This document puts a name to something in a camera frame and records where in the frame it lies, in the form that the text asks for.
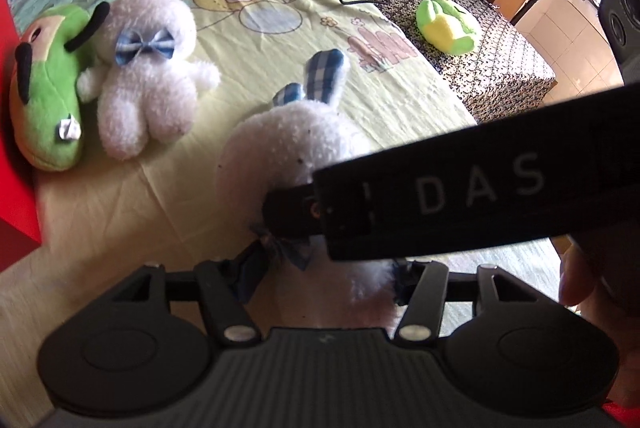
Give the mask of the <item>person's right hand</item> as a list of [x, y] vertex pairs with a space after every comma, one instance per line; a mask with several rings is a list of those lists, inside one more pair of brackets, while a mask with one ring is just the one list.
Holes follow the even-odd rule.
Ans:
[[620, 367], [608, 398], [624, 408], [639, 406], [639, 318], [611, 300], [587, 256], [571, 244], [560, 255], [559, 300], [577, 306], [587, 321], [603, 330], [616, 343]]

